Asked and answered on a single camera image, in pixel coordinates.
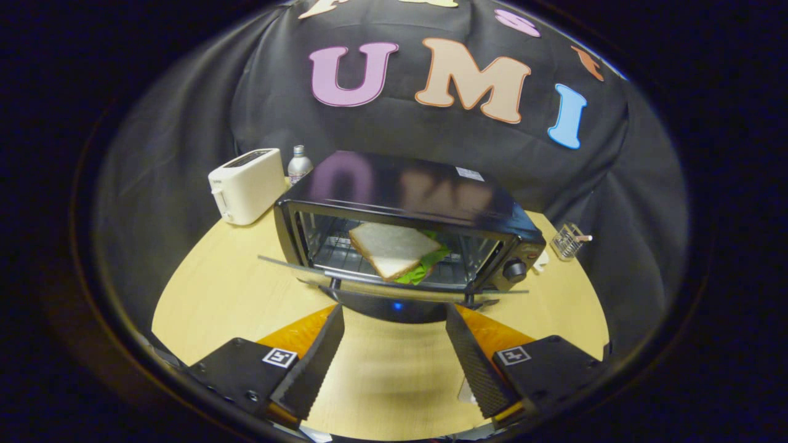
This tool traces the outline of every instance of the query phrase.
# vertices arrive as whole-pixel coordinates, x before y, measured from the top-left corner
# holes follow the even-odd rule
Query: white toaster
[[[278,149],[257,149],[234,158],[208,174],[221,217],[234,225],[250,225],[286,190]]]

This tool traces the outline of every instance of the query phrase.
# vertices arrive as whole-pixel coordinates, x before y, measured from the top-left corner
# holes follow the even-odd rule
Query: blue letter i
[[[580,140],[578,140],[580,117],[588,102],[585,97],[562,84],[556,85],[556,91],[561,94],[558,121],[555,126],[547,130],[547,134],[565,147],[577,149],[580,147]]]

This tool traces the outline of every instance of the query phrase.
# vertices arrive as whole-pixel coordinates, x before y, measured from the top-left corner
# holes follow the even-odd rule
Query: wire basket
[[[580,247],[589,240],[591,236],[583,235],[576,224],[567,223],[552,238],[550,245],[559,259],[569,262],[577,255]]]

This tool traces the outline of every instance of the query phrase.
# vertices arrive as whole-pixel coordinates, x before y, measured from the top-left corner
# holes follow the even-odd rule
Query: letter m
[[[498,57],[480,71],[462,43],[446,39],[424,39],[423,43],[433,52],[433,60],[424,91],[416,93],[417,102],[451,106],[454,97],[448,93],[448,85],[454,80],[465,109],[472,109],[490,91],[490,99],[481,105],[484,115],[512,124],[522,120],[518,112],[520,93],[531,68],[513,58]]]

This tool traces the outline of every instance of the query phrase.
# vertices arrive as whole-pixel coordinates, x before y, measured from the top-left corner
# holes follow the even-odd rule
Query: sandwich
[[[403,226],[363,223],[349,234],[351,246],[384,281],[417,285],[450,252],[435,233]]]

